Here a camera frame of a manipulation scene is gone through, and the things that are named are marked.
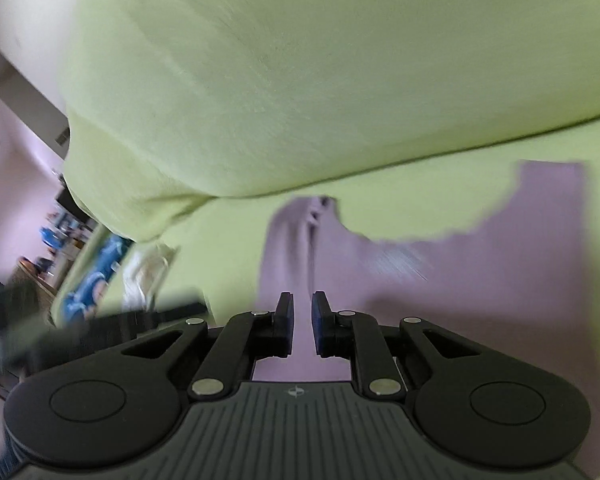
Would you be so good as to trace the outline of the purple cloth garment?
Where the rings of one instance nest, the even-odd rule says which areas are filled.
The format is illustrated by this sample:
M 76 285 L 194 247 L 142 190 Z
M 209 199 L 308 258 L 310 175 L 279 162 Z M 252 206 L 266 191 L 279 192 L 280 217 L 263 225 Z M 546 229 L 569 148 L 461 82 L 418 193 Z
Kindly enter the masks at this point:
M 419 316 L 567 378 L 600 423 L 600 367 L 590 337 L 578 164 L 523 162 L 504 206 L 466 233 L 437 240 L 370 240 L 340 222 L 335 201 L 301 197 L 268 225 L 259 302 L 294 295 L 287 359 L 259 364 L 260 380 L 333 380 L 347 365 L 315 350 L 311 298 L 382 324 Z

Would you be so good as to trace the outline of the blue white cloth pile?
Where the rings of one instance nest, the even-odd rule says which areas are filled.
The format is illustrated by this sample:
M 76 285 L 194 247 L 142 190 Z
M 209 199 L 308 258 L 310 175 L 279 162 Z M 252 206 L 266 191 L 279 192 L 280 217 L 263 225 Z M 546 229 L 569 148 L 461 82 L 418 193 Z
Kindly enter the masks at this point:
M 61 313 L 65 322 L 85 320 L 95 315 L 100 298 L 132 245 L 132 240 L 117 234 L 111 234 L 105 240 L 94 263 L 62 304 Z

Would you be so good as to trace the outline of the light green sofa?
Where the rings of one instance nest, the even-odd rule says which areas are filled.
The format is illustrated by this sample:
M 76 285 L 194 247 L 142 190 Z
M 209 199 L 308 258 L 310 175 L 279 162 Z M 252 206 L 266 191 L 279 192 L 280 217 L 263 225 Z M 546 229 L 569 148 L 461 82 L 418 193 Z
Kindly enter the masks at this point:
M 73 198 L 222 318 L 253 197 L 600 116 L 600 0 L 79 0 L 62 93 Z

